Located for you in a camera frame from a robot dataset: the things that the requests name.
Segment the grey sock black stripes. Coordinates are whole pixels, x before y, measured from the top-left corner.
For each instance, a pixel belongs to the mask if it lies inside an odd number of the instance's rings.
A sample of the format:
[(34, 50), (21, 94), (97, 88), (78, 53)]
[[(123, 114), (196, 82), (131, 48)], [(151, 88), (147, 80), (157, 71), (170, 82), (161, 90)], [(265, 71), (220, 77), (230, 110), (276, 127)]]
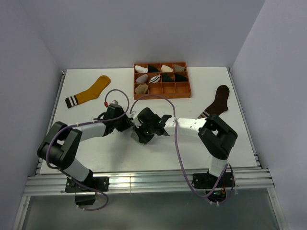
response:
[(142, 135), (140, 133), (140, 130), (138, 128), (134, 128), (132, 130), (132, 133), (131, 133), (131, 137), (137, 141), (138, 143), (141, 143), (141, 140), (142, 140)]

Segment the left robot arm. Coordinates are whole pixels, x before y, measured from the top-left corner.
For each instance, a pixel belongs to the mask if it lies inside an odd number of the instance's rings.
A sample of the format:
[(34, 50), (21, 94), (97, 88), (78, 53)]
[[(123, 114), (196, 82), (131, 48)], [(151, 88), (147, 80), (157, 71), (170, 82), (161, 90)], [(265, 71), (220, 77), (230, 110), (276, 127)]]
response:
[(38, 157), (54, 165), (76, 180), (76, 186), (89, 191), (95, 184), (93, 172), (76, 159), (80, 142), (105, 137), (114, 130), (125, 131), (133, 126), (123, 108), (115, 103), (107, 111), (94, 118), (92, 122), (81, 125), (67, 125), (55, 122), (38, 147)]

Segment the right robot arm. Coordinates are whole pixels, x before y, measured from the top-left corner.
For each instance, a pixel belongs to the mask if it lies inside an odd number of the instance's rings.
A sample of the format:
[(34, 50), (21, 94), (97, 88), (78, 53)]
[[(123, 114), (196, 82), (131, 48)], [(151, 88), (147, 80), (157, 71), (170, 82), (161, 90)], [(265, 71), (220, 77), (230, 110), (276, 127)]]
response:
[(154, 136), (171, 135), (174, 138), (181, 134), (199, 138), (212, 156), (208, 170), (208, 183), (217, 187), (224, 181), (222, 173), (233, 148), (237, 133), (218, 115), (207, 118), (177, 118), (172, 115), (159, 117), (148, 107), (141, 112), (131, 114), (133, 123), (132, 137), (139, 143), (147, 144)]

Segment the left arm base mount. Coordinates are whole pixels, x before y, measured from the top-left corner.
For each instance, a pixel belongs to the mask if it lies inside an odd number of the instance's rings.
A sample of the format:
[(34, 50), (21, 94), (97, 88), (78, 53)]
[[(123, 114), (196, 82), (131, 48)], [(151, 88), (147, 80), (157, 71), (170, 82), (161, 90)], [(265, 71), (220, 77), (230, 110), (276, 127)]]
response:
[(97, 195), (103, 195), (106, 198), (106, 206), (109, 198), (106, 194), (109, 187), (109, 177), (93, 177), (84, 182), (79, 182), (74, 178), (67, 178), (65, 193), (75, 194), (75, 204), (79, 207), (92, 206), (96, 201)]

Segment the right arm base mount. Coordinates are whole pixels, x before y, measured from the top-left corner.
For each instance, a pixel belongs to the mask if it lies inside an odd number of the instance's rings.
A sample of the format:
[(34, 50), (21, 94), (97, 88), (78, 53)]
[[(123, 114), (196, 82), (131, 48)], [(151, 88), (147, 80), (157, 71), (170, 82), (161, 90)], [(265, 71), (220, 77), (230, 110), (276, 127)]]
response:
[[(207, 173), (194, 173), (192, 186), (194, 189), (205, 189), (208, 194), (217, 181), (217, 177)], [(215, 190), (207, 197), (211, 204), (219, 205), (236, 189), (235, 177), (231, 172), (225, 172), (219, 180)]]

